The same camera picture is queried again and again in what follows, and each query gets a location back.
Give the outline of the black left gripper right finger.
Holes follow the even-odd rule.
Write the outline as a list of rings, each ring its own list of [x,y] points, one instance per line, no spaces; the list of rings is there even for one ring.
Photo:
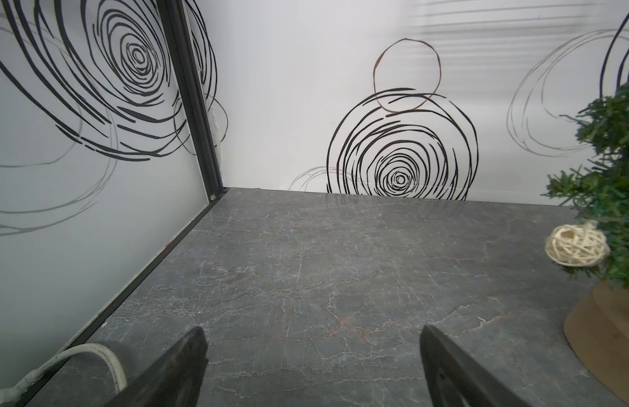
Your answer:
[[[433,325],[421,331],[420,352],[434,406],[528,405]]]

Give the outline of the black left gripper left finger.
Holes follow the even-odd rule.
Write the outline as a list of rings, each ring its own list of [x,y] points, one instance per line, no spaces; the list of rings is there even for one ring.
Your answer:
[[[197,405],[208,366],[208,343],[202,327],[194,327],[107,406]]]

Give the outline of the string lights with rattan balls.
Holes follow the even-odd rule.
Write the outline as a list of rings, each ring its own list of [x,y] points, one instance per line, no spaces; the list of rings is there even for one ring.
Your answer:
[[[611,249],[598,222],[587,220],[581,225],[561,225],[545,239],[545,253],[556,264],[565,267],[597,266]]]

